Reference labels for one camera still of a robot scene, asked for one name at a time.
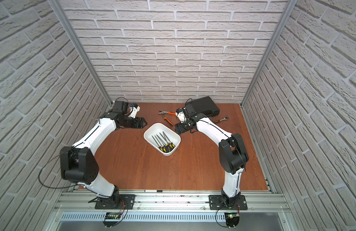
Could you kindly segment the black plastic tool case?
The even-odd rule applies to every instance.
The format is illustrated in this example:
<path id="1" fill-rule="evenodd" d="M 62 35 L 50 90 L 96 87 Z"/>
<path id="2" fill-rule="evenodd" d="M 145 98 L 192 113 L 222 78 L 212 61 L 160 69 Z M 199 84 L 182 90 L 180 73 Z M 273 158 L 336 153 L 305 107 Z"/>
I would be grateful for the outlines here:
<path id="1" fill-rule="evenodd" d="M 218 116 L 220 109 L 210 96 L 196 99 L 187 104 L 194 115 L 204 114 L 206 117 Z"/>

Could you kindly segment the red handled ratchet wrench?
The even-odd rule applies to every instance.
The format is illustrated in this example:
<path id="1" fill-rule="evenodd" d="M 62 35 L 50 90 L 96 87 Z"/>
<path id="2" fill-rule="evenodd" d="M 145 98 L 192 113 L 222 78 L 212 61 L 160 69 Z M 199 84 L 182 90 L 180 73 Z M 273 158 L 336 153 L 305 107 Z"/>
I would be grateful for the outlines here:
<path id="1" fill-rule="evenodd" d="M 228 120 L 229 119 L 229 115 L 227 115 L 226 117 L 222 118 L 222 119 L 218 119 L 218 120 L 215 120 L 213 123 L 217 124 L 221 121 L 225 121 L 225 120 Z"/>

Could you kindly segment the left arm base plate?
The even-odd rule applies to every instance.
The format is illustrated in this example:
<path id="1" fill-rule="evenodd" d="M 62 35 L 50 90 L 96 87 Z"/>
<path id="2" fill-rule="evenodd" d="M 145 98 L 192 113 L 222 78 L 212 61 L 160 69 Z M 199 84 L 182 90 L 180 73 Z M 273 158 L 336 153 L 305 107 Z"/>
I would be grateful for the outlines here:
<path id="1" fill-rule="evenodd" d="M 97 197 L 95 200 L 95 209 L 123 209 L 131 210 L 133 209 L 135 202 L 135 194 L 120 194 L 117 196 L 112 196 L 110 198 L 100 198 Z"/>

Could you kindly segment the small circuit board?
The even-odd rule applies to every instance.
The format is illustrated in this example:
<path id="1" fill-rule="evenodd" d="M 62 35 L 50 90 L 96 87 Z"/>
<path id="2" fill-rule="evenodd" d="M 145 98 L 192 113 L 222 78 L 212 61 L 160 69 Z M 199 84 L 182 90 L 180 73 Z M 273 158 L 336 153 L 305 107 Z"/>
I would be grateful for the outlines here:
<path id="1" fill-rule="evenodd" d="M 239 213 L 225 213 L 225 221 L 228 228 L 236 228 L 240 222 Z"/>
<path id="2" fill-rule="evenodd" d="M 116 212 L 107 212 L 103 221 L 106 228 L 112 228 L 124 219 L 124 215 Z"/>

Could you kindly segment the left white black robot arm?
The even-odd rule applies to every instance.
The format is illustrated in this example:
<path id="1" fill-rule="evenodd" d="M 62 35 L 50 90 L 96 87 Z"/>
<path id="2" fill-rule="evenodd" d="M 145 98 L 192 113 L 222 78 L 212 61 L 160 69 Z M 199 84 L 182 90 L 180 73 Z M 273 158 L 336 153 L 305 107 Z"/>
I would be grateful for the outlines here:
<path id="1" fill-rule="evenodd" d="M 112 132 L 124 129 L 142 129 L 147 125 L 143 117 L 137 117 L 137 104 L 115 101 L 113 107 L 102 114 L 96 125 L 71 147 L 60 151 L 61 177 L 92 191 L 98 198 L 115 198 L 118 189 L 100 173 L 95 154 Z"/>

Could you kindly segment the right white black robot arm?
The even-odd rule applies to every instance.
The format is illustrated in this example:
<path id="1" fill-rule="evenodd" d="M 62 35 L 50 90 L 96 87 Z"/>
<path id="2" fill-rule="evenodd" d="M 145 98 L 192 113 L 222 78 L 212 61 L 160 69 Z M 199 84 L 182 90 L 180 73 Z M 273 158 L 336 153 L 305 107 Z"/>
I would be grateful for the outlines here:
<path id="1" fill-rule="evenodd" d="M 175 132 L 180 135 L 196 129 L 218 146 L 219 161 L 225 170 L 225 182 L 221 194 L 226 204 L 231 204 L 241 194 L 241 176 L 249 156 L 240 134 L 227 132 L 210 119 L 219 113 L 220 109 L 215 103 L 193 101 L 176 110 L 176 118 L 180 122 L 175 125 Z"/>

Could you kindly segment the aluminium front rail frame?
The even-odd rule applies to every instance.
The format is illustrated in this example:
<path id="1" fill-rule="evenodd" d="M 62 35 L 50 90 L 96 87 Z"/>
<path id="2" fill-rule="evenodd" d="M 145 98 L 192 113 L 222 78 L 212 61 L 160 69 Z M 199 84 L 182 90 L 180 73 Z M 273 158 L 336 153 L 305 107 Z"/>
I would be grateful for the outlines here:
<path id="1" fill-rule="evenodd" d="M 95 209 L 86 190 L 62 193 L 44 227 L 46 231 L 294 231 L 296 224 L 282 194 L 244 191 L 245 211 L 211 210 L 209 195 L 219 191 L 122 190 L 135 194 L 133 209 Z M 107 212 L 124 215 L 112 228 L 103 224 Z M 228 228 L 225 213 L 239 213 L 236 228 Z"/>

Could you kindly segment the orange handled pliers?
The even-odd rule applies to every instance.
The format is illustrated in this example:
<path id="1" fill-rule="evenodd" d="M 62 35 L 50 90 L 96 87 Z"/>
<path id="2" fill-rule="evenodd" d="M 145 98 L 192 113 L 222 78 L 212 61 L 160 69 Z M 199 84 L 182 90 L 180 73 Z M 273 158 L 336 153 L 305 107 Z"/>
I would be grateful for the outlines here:
<path id="1" fill-rule="evenodd" d="M 170 112 L 170 111 L 166 111 L 166 110 L 160 110 L 158 114 L 163 118 L 164 122 L 166 122 L 171 127 L 174 127 L 175 124 L 169 119 L 169 116 L 174 117 L 177 120 L 177 114 L 176 113 Z"/>

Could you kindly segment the white plastic storage box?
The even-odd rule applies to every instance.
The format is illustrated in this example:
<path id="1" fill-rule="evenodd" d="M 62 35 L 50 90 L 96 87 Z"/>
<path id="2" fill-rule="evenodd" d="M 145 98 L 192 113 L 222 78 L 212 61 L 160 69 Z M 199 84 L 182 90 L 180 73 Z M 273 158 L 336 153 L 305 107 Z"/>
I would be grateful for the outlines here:
<path id="1" fill-rule="evenodd" d="M 181 143 L 181 137 L 162 123 L 153 124 L 144 133 L 144 139 L 167 157 L 172 155 Z"/>

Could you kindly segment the right small circuit board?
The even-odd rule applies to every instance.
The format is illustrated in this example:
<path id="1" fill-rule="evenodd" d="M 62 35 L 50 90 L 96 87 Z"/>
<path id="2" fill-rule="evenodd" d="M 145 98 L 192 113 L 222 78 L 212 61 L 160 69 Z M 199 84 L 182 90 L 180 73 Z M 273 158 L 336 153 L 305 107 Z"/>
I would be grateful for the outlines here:
<path id="1" fill-rule="evenodd" d="M 236 228 L 240 222 L 239 213 L 225 213 L 225 221 L 228 228 Z"/>

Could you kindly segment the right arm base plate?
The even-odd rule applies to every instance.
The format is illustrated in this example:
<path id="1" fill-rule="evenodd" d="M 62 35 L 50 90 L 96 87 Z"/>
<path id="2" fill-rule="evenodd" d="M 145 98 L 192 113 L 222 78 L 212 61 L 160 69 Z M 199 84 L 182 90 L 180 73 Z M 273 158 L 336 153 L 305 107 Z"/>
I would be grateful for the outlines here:
<path id="1" fill-rule="evenodd" d="M 229 209 L 245 211 L 248 209 L 244 195 L 238 194 L 235 197 L 227 198 L 226 195 L 209 195 L 209 206 L 211 210 Z"/>

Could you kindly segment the left small circuit board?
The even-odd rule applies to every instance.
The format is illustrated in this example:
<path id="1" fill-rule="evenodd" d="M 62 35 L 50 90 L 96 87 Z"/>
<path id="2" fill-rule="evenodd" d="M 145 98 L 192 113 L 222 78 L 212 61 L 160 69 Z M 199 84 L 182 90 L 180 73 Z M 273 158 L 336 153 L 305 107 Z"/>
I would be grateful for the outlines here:
<path id="1" fill-rule="evenodd" d="M 107 212 L 103 221 L 106 228 L 112 228 L 124 219 L 124 215 L 116 212 Z"/>

